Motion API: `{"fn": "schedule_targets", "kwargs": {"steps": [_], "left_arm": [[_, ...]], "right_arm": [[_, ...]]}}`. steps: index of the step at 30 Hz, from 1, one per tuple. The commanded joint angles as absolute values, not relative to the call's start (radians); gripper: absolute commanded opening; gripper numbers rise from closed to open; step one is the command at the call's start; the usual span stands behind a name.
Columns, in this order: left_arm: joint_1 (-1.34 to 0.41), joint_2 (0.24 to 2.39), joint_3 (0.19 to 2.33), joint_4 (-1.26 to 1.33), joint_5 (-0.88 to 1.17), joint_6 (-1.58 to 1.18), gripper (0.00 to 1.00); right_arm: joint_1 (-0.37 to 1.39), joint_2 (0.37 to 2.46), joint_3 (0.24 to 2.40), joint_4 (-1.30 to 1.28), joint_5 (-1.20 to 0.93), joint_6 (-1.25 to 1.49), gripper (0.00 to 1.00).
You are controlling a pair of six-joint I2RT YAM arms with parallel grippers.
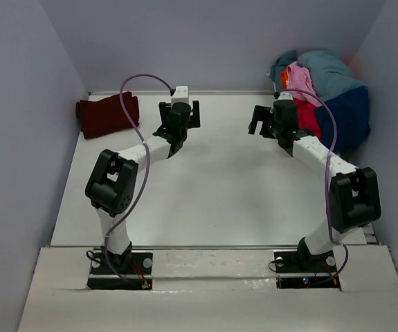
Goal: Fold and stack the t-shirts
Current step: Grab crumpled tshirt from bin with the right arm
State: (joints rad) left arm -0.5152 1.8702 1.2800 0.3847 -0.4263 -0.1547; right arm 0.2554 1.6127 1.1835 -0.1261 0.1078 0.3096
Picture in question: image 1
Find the navy blue t shirt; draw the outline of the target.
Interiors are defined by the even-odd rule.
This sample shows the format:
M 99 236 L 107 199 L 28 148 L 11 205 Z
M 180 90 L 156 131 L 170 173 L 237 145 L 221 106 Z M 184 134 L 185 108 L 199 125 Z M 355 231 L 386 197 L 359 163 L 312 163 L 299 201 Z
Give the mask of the navy blue t shirt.
M 367 86 L 349 90 L 326 101 L 336 122 L 336 144 L 334 153 L 353 151 L 370 134 L 370 103 Z

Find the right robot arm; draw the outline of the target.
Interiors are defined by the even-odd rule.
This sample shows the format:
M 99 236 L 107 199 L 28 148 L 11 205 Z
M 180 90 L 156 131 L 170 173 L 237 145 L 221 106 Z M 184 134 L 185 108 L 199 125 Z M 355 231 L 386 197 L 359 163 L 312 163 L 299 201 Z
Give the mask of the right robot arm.
M 275 260 L 280 272 L 314 270 L 350 233 L 380 218 L 375 171 L 343 160 L 310 130 L 299 128 L 293 100 L 277 100 L 272 107 L 255 106 L 248 132 L 277 140 L 282 149 L 306 164 L 324 182 L 326 219 L 299 241 L 296 251 Z

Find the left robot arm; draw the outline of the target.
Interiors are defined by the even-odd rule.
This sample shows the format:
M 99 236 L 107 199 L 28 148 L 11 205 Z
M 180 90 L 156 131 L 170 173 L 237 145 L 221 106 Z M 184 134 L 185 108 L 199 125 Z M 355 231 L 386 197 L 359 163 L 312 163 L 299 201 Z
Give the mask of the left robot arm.
M 126 218 L 143 195 L 152 164 L 173 157 L 199 128 L 199 101 L 159 104 L 161 126 L 150 138 L 122 151 L 103 150 L 87 182 L 85 195 L 95 208 L 103 235 L 99 264 L 122 275 L 132 260 Z

